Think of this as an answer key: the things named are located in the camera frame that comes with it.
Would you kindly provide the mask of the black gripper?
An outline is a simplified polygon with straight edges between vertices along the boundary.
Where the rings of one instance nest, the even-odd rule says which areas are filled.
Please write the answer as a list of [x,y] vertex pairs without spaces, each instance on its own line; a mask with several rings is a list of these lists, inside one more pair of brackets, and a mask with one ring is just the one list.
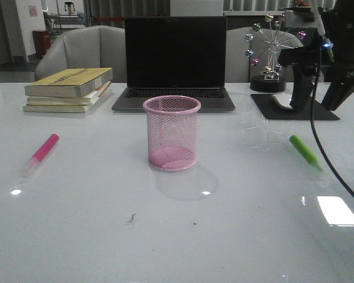
[[282,67],[291,66],[293,70],[293,92],[290,106],[293,110],[305,108],[314,87],[314,78],[320,71],[322,37],[317,31],[309,45],[280,51],[278,63]]

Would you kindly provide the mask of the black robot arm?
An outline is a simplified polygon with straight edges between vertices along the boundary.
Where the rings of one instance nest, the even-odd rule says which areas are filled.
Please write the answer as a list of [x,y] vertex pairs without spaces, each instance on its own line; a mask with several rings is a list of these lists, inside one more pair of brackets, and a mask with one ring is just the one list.
[[281,50],[278,62],[292,66],[294,74],[290,105],[301,111],[313,91],[313,79],[327,66],[330,81],[322,106],[336,110],[354,92],[354,1],[336,1],[333,9],[322,9],[311,1],[303,13],[293,9],[285,14],[287,25],[317,29],[309,46]]

